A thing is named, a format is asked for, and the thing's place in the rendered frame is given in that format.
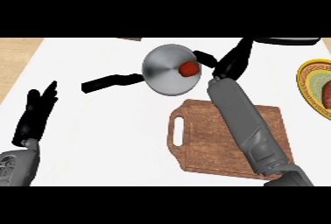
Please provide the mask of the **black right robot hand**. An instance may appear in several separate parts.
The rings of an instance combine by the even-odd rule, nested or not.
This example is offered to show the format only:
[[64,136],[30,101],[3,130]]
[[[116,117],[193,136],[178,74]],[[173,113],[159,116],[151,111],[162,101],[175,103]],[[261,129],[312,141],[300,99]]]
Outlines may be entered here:
[[215,77],[238,80],[249,66],[253,43],[255,40],[252,38],[243,38],[237,47],[227,53],[221,60],[206,52],[193,52],[198,62],[213,69],[212,75]]

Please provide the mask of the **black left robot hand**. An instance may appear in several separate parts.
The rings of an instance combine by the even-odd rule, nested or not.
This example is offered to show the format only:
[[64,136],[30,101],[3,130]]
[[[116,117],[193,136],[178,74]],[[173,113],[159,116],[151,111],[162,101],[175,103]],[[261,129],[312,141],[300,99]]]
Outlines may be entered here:
[[26,112],[21,116],[12,144],[24,147],[30,138],[40,140],[45,134],[48,118],[58,102],[58,82],[54,81],[45,93],[31,89],[27,94]]

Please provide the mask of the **red bell pepper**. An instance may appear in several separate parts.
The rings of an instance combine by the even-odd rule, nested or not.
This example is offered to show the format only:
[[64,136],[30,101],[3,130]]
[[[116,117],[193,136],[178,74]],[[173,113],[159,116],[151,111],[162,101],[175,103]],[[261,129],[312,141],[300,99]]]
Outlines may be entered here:
[[200,66],[196,61],[188,61],[179,66],[182,77],[193,77],[200,72]]

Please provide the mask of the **brown wooden cutting board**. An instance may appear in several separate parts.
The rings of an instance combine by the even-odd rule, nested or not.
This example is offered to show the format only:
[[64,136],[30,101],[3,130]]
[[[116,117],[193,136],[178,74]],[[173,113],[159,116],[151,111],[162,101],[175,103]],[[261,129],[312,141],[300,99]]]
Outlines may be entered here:
[[[182,145],[173,144],[175,119],[184,119]],[[187,172],[275,180],[258,175],[238,149],[218,108],[210,101],[187,100],[170,113],[169,149]]]

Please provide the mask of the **black round appliance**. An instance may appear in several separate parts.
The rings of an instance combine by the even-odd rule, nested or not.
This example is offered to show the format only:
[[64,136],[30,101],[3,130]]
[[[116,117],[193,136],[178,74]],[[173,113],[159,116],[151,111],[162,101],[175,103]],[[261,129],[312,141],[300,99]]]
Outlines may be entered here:
[[283,46],[312,46],[321,38],[256,38],[255,41]]

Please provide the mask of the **yellow patterned plate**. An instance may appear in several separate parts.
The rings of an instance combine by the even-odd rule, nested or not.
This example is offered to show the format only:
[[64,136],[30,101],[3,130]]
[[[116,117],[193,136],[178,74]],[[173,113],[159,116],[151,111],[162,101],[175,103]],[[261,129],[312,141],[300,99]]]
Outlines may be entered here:
[[318,114],[331,120],[323,104],[323,87],[331,81],[331,59],[312,59],[299,68],[296,82],[302,96]]

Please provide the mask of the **red food on plate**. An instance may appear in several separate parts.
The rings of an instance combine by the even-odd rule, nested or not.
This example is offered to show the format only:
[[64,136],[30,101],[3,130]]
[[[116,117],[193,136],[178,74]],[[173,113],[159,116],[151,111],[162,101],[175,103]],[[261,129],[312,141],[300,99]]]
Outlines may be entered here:
[[323,87],[323,104],[326,109],[331,109],[331,81]]

